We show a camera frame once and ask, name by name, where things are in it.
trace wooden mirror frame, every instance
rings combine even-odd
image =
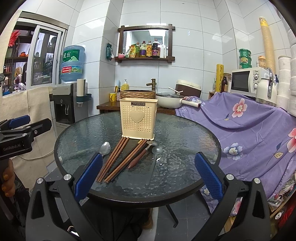
[[[168,26],[131,26],[131,27],[125,27],[122,25],[118,32],[119,35],[119,46],[118,46],[118,53],[122,53],[123,50],[123,32],[126,31],[132,31],[132,30],[149,30],[149,29],[164,29],[168,30],[168,55],[166,58],[152,58],[152,57],[146,57],[146,58],[118,58],[118,56],[115,57],[115,61],[118,63],[121,63],[121,61],[127,61],[127,60],[154,60],[154,61],[167,61],[168,63],[171,63],[175,60],[175,57],[172,56],[172,45],[173,45],[173,30],[176,28],[169,24]]]

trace table leg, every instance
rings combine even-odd
[[[168,209],[170,215],[172,216],[172,218],[173,218],[174,221],[175,221],[175,224],[174,224],[174,228],[175,228],[175,227],[178,225],[179,221],[178,221],[176,215],[174,214],[172,208],[170,207],[170,205],[166,205],[166,207],[167,207],[167,209]]]

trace blue gripper pad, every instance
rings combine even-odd
[[[23,125],[29,124],[30,121],[31,121],[30,116],[28,116],[28,115],[24,115],[24,116],[21,116],[21,117],[18,117],[18,118],[12,119],[12,120],[9,122],[9,128],[11,128],[11,129],[15,129],[15,128],[18,128],[18,127],[20,127],[20,126],[23,126]]]
[[[103,165],[103,157],[97,154],[84,170],[75,185],[74,198],[77,202],[85,199]]]
[[[212,198],[220,201],[223,197],[223,185],[219,178],[201,154],[197,153],[195,155],[194,163],[196,170],[210,191]]]

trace glass tabletop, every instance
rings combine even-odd
[[[88,163],[94,152],[105,141],[111,152],[122,135],[120,112],[111,112],[83,119],[69,126],[56,141],[55,159],[62,173],[73,174]],[[113,182],[94,182],[91,193],[115,201],[137,202],[162,200],[190,191],[202,184],[194,166],[194,157],[202,151],[211,163],[220,161],[221,147],[218,139],[205,127],[191,120],[168,114],[157,113],[155,139],[163,153],[157,157],[150,185],[146,186],[148,172],[154,155],[151,150],[132,169],[124,170]],[[138,140],[130,139],[117,163],[133,149]]]

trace bronze faucet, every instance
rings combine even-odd
[[[152,83],[148,83],[148,84],[146,84],[147,86],[150,86],[151,85],[151,89],[153,90],[153,91],[155,91],[155,86],[157,85],[157,83],[156,83],[156,79],[151,79],[152,80]]]

